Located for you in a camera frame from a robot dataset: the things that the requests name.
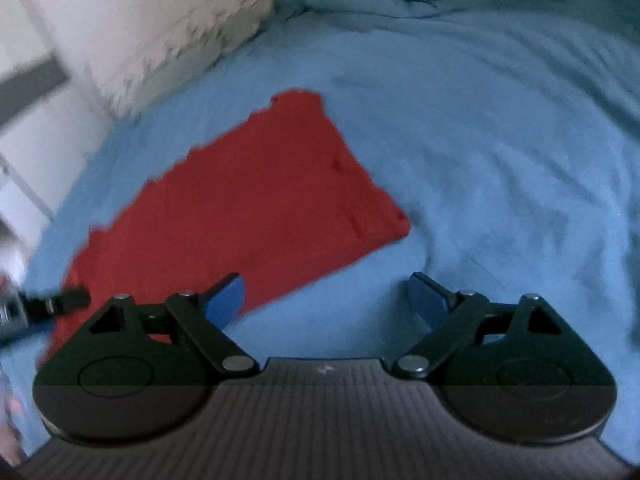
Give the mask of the white wardrobe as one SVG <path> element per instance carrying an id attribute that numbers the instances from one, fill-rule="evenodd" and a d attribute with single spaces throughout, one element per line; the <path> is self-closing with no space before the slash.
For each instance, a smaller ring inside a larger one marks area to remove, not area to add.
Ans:
<path id="1" fill-rule="evenodd" d="M 1 0 L 1 221 L 28 249 L 110 127 L 67 73 L 32 0 Z"/>

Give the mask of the cream padded headboard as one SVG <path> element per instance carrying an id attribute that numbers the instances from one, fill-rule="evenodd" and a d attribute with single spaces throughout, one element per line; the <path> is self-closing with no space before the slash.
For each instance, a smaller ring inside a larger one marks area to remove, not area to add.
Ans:
<path id="1" fill-rule="evenodd" d="M 194 47 L 235 50 L 272 7 L 272 0 L 32 1 L 66 67 L 117 115 L 160 66 Z"/>

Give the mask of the red sweater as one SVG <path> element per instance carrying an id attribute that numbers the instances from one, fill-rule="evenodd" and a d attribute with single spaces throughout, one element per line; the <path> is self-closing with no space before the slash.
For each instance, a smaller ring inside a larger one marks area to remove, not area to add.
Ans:
<path id="1" fill-rule="evenodd" d="M 321 96 L 288 90 L 149 180 L 66 272 L 101 307 L 155 304 L 230 273 L 251 311 L 406 237 L 409 219 L 349 151 Z"/>

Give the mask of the blue bed sheet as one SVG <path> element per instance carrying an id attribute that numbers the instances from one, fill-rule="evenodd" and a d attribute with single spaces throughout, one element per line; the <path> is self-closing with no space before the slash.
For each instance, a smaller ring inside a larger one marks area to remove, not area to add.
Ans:
<path id="1" fill-rule="evenodd" d="M 411 230 L 242 318 L 230 337 L 257 359 L 393 359 L 421 336 L 402 301 L 414 271 L 501 302 L 538 292 L 613 373 L 603 437 L 636 462 L 639 47 L 578 21 L 307 12 L 272 25 L 112 130 L 44 233 L 27 288 L 58 286 L 90 229 L 146 180 L 288 89 L 320 94 Z"/>

